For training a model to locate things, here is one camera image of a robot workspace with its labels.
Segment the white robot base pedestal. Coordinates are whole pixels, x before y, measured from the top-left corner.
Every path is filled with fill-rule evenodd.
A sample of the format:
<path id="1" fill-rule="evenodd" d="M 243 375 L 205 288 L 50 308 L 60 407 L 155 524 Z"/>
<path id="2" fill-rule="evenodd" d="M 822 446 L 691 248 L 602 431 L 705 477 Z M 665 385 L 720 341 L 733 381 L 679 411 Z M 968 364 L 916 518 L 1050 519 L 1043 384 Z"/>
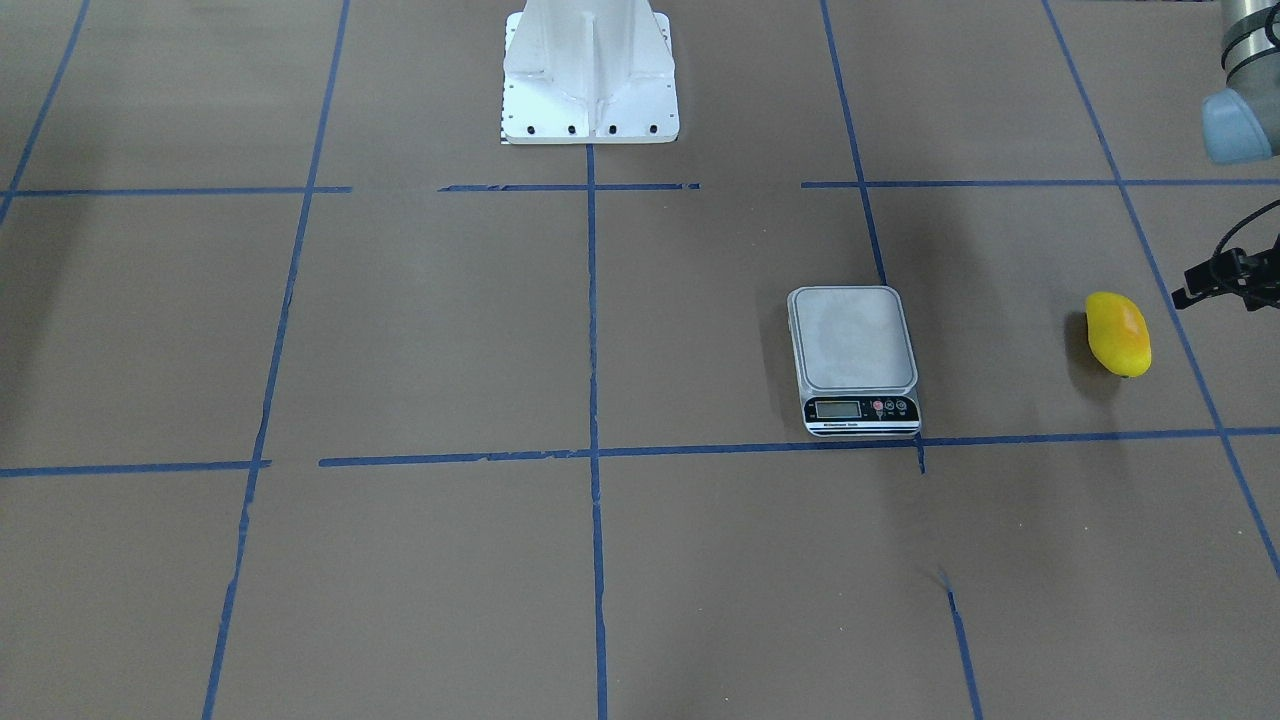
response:
<path id="1" fill-rule="evenodd" d="M 527 1 L 506 18 L 500 140 L 672 143 L 672 27 L 649 1 Z"/>

